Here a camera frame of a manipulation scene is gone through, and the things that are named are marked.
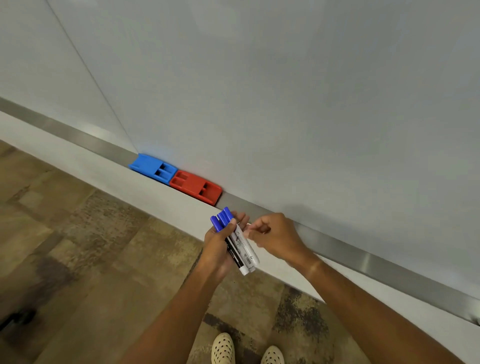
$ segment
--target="white wall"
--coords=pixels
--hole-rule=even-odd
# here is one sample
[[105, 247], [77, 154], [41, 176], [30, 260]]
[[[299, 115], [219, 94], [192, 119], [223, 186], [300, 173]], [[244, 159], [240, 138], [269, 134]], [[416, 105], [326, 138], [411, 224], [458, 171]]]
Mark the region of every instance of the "white wall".
[[480, 2], [49, 3], [140, 152], [480, 298]]
[[[210, 216], [218, 209], [167, 187], [110, 160], [53, 136], [0, 112], [2, 139], [65, 172], [171, 224], [197, 239], [210, 228]], [[259, 269], [303, 291], [322, 298], [310, 283], [284, 261], [264, 249], [252, 247], [259, 256]], [[392, 307], [431, 335], [467, 364], [480, 358], [480, 327], [430, 306], [373, 279], [325, 260], [367, 292]]]
[[46, 0], [0, 8], [0, 97], [135, 152]]

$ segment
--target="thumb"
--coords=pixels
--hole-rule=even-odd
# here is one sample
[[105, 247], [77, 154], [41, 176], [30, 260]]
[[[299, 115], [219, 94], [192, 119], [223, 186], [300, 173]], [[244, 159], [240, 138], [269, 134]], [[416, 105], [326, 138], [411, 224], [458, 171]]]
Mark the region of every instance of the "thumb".
[[258, 246], [262, 246], [263, 243], [265, 242], [265, 239], [267, 238], [265, 234], [262, 234], [261, 232], [257, 230], [246, 230], [243, 235], [250, 240], [253, 240]]
[[233, 218], [232, 220], [230, 220], [227, 226], [220, 230], [217, 234], [220, 236], [220, 238], [222, 238], [222, 240], [225, 240], [228, 236], [231, 235], [231, 233], [235, 231], [236, 227], [237, 221]]

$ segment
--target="person's right arm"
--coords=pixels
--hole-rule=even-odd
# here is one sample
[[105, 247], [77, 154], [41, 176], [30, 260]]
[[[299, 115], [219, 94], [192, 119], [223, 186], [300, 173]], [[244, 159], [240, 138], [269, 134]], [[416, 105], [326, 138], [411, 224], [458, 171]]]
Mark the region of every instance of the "person's right arm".
[[257, 219], [245, 236], [285, 260], [315, 288], [372, 364], [461, 364], [462, 361], [308, 249], [283, 214]]

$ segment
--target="person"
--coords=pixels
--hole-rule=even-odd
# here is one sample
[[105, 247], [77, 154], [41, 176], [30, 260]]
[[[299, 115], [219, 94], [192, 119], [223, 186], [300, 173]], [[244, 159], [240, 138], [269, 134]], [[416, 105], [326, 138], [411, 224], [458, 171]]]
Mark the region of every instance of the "person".
[[[321, 260], [303, 244], [292, 220], [283, 214], [262, 216], [247, 226], [249, 217], [245, 213], [232, 213], [245, 237], [285, 260], [310, 282], [372, 364], [462, 363], [425, 332]], [[211, 228], [205, 234], [196, 267], [166, 308], [126, 351], [122, 364], [187, 362], [210, 299], [235, 266], [225, 244], [235, 225], [232, 219], [222, 231]], [[212, 363], [235, 363], [233, 343], [227, 333], [214, 341]], [[268, 348], [262, 358], [262, 364], [283, 363], [275, 346]]]

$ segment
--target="forearm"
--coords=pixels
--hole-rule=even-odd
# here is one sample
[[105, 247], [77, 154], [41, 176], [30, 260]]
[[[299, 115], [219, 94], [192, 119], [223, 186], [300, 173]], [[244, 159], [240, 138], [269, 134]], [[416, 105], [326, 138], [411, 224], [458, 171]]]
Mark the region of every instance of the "forearm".
[[294, 265], [317, 290], [373, 364], [462, 363], [390, 307], [315, 254]]
[[187, 362], [198, 328], [217, 287], [208, 267], [200, 262], [199, 265], [167, 307], [127, 350], [122, 364]]

